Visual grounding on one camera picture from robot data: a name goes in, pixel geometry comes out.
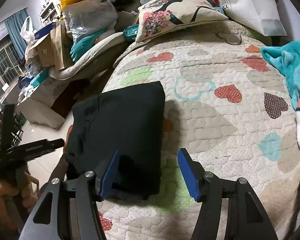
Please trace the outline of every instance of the curtain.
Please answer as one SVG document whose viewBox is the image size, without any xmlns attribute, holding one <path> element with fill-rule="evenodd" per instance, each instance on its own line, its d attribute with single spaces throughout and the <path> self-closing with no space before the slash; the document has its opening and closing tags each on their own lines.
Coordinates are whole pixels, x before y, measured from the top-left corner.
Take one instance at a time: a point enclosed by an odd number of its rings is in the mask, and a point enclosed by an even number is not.
<svg viewBox="0 0 300 240">
<path fill-rule="evenodd" d="M 16 49 L 20 59 L 25 57 L 25 51 L 27 47 L 26 41 L 20 36 L 21 27 L 29 16 L 27 9 L 16 12 L 7 18 L 4 23 L 7 27 L 11 41 Z"/>
</svg>

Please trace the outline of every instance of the metal screw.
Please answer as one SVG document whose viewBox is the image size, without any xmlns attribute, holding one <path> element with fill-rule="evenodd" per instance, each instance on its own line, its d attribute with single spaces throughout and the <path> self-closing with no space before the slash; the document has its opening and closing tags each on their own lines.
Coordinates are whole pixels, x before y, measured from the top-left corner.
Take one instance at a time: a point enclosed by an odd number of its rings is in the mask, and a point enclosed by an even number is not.
<svg viewBox="0 0 300 240">
<path fill-rule="evenodd" d="M 59 181 L 60 181 L 60 179 L 54 178 L 54 179 L 52 179 L 51 183 L 52 183 L 53 185 L 55 185 L 55 184 L 58 184 Z"/>
<path fill-rule="evenodd" d="M 94 174 L 93 171 L 87 171 L 87 172 L 85 173 L 85 176 L 86 176 L 87 178 L 89 178 L 89 177 L 92 177 L 93 174 Z"/>
<path fill-rule="evenodd" d="M 213 177 L 213 173 L 211 171 L 206 171 L 204 173 L 204 175 L 207 177 L 207 178 L 212 178 Z"/>
<path fill-rule="evenodd" d="M 245 178 L 239 178 L 239 182 L 241 184 L 246 184 L 247 183 L 247 180 Z"/>
</svg>

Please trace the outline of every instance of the throw pillow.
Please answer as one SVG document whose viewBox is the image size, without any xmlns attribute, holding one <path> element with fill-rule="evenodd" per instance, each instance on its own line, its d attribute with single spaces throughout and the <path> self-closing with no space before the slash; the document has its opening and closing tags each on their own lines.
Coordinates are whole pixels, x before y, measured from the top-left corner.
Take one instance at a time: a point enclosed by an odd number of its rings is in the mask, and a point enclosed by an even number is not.
<svg viewBox="0 0 300 240">
<path fill-rule="evenodd" d="M 152 0 L 139 7 L 136 42 L 189 26 L 227 19 L 207 0 Z"/>
</svg>

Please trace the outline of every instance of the hand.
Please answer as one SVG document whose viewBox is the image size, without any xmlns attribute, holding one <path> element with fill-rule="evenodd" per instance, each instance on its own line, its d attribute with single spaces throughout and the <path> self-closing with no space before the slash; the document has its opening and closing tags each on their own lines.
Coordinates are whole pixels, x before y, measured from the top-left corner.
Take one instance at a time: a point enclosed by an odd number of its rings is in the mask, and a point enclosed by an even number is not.
<svg viewBox="0 0 300 240">
<path fill-rule="evenodd" d="M 34 195 L 31 185 L 31 176 L 25 173 L 29 184 L 21 190 L 21 195 L 23 197 L 22 204 L 27 208 L 28 212 L 31 212 L 38 198 Z M 5 195 L 15 196 L 19 193 L 19 190 L 11 186 L 5 180 L 0 180 L 0 225 L 9 228 L 10 230 L 16 230 L 17 226 L 14 221 L 9 217 L 7 207 L 4 201 Z"/>
</svg>

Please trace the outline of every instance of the mattress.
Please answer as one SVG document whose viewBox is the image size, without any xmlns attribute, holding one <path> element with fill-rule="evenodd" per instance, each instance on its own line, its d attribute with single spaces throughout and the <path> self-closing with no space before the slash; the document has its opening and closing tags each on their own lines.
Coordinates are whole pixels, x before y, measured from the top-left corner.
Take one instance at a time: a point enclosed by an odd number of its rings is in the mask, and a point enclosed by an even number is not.
<svg viewBox="0 0 300 240">
<path fill-rule="evenodd" d="M 133 43 L 116 61 L 104 92 L 160 81 L 166 103 L 160 192 L 141 202 L 98 203 L 107 239 L 190 239 L 201 203 L 190 197 L 178 167 L 182 147 L 219 178 L 245 177 L 283 239 L 296 203 L 300 150 L 285 78 L 262 58 L 258 39 L 236 22 L 217 22 Z M 217 239 L 226 217 L 224 199 Z"/>
</svg>

